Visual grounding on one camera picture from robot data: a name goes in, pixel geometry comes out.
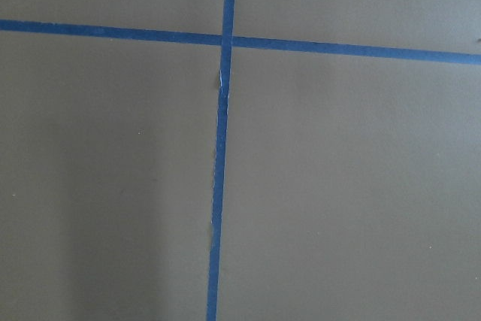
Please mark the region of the blue tape strip crosswise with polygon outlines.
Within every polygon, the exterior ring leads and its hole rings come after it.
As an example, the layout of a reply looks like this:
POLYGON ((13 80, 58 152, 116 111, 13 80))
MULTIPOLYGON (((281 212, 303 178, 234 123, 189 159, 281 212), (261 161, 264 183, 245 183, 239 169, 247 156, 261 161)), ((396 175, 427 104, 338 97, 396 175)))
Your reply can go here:
MULTIPOLYGON (((158 41, 178 44, 219 46, 221 35, 191 32, 171 32, 151 29, 128 29, 110 26, 44 23, 21 20, 1 20, 1 30, 54 35, 70 35, 94 38, 115 38, 136 41, 158 41)), ((463 65, 479 65, 480 55, 433 50, 412 50, 392 47, 373 47, 354 44, 333 44, 270 38, 234 36, 232 46, 246 49, 283 50, 301 53, 325 53, 346 56, 364 56, 386 59, 406 59, 423 62, 443 62, 463 65)))

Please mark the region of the blue tape strip lengthwise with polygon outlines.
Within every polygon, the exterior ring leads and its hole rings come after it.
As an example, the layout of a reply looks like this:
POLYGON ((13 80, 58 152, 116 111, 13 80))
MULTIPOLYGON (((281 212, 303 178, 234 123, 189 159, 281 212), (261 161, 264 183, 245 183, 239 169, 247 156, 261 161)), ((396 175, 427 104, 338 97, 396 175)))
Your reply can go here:
POLYGON ((235 0, 223 0, 206 319, 216 320, 235 0))

